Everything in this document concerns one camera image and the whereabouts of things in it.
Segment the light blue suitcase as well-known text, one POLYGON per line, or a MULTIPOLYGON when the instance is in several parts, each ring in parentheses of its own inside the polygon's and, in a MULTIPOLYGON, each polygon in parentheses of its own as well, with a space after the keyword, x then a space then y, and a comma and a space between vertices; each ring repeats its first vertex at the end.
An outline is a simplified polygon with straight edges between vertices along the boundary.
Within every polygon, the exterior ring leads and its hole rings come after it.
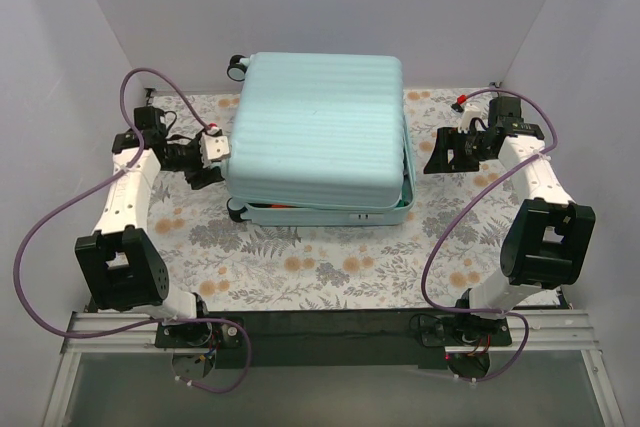
POLYGON ((232 221, 344 227, 406 220, 415 168, 397 58, 260 52, 232 56, 227 75, 243 85, 223 166, 232 221))

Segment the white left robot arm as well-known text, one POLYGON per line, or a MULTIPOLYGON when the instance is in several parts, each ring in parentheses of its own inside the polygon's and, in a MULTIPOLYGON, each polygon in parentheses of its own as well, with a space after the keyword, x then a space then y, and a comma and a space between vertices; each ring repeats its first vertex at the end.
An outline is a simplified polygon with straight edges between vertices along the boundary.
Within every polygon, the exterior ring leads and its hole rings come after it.
POLYGON ((113 172, 106 203, 91 235, 77 239, 75 255, 100 310, 144 313, 177 322, 178 334, 193 347, 213 333, 202 298, 172 284, 165 261, 148 234, 153 184, 161 172, 183 174, 194 190, 222 181, 221 163, 229 141, 210 124, 194 137, 171 134, 165 111, 139 107, 134 125, 116 135, 113 172))

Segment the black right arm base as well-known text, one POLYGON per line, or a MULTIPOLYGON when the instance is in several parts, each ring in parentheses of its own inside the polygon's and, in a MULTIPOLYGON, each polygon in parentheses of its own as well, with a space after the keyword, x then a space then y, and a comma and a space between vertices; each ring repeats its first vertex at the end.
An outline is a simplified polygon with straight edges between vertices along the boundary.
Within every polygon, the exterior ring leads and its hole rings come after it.
POLYGON ((505 347, 512 337, 505 319, 489 320, 472 314, 418 313, 409 321, 410 331, 425 347, 476 346, 505 347))

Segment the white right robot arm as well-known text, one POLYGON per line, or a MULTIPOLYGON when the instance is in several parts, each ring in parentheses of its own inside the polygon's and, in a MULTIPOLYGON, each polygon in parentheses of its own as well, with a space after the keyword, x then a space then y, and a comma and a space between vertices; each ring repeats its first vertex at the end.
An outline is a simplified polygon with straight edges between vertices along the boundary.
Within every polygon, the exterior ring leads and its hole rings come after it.
POLYGON ((553 171, 549 154, 558 143, 554 128, 525 120, 524 97, 506 90, 495 94, 486 120, 468 96, 454 102, 460 122, 438 129, 424 168, 427 174, 477 172, 481 163, 497 160, 506 171, 481 193, 487 195, 509 180, 521 202, 502 243, 498 270, 450 309, 457 314, 454 336, 469 345, 486 336, 488 320, 505 317, 543 290, 574 284, 596 222, 594 210, 576 203, 553 171))

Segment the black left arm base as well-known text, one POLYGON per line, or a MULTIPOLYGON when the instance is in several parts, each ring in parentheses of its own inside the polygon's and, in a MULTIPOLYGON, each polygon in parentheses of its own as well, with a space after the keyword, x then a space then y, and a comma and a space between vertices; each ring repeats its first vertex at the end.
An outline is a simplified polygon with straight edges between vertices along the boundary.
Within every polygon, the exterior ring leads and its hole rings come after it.
POLYGON ((156 348, 221 348, 236 349, 244 340, 238 327, 228 323, 160 324, 156 331, 156 348))

